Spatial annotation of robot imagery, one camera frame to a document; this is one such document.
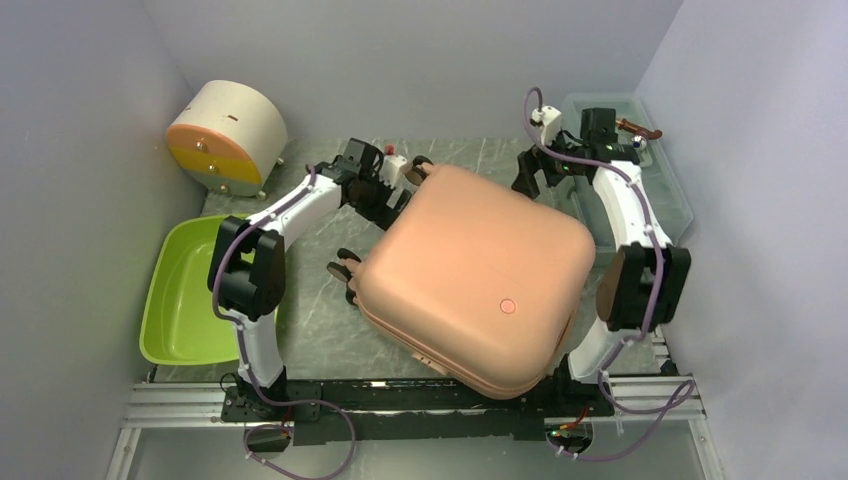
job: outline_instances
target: red dot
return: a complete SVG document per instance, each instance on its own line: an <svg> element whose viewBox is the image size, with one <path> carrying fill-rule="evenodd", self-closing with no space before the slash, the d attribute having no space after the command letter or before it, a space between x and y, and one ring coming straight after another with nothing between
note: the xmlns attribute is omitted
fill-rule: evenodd
<svg viewBox="0 0 848 480"><path fill-rule="evenodd" d="M501 311L506 314L515 313L515 302L508 298L504 299L504 301L501 302Z"/></svg>

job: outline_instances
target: cylindrical white container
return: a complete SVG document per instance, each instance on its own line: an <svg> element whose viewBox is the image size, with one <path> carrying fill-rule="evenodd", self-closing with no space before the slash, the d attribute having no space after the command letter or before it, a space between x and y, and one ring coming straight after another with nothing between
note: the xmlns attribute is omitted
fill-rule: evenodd
<svg viewBox="0 0 848 480"><path fill-rule="evenodd" d="M235 82L203 86L165 133L177 162L210 190L264 197L262 186L288 140L280 112Z"/></svg>

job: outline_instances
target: lime green tray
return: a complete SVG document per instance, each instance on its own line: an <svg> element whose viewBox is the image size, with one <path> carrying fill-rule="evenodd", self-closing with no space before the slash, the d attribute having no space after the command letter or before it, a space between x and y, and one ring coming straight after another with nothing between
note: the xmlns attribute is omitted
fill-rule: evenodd
<svg viewBox="0 0 848 480"><path fill-rule="evenodd" d="M212 313L206 287L218 227L226 216L174 227L162 245L141 322L139 347L160 365L208 365L238 359L232 326Z"/></svg>

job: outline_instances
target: small white connector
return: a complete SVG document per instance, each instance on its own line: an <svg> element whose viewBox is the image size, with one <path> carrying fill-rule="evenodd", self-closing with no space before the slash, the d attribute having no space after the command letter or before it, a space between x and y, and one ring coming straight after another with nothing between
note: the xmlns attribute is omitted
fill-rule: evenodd
<svg viewBox="0 0 848 480"><path fill-rule="evenodd" d="M386 155L383 160L380 181L388 187L395 188L400 185L400 179L412 170L412 162L403 155Z"/></svg>
<svg viewBox="0 0 848 480"><path fill-rule="evenodd" d="M540 109L531 110L530 119L534 124L539 125L539 137L542 143L551 146L562 130L562 112L550 105L545 105Z"/></svg>

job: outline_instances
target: pink plastic case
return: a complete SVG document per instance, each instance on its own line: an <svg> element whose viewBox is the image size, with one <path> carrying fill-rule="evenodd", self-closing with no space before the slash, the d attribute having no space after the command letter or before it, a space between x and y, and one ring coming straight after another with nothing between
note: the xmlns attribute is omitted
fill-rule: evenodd
<svg viewBox="0 0 848 480"><path fill-rule="evenodd" d="M594 257L577 220L439 165L357 269L357 301L425 364L513 398L556 360Z"/></svg>

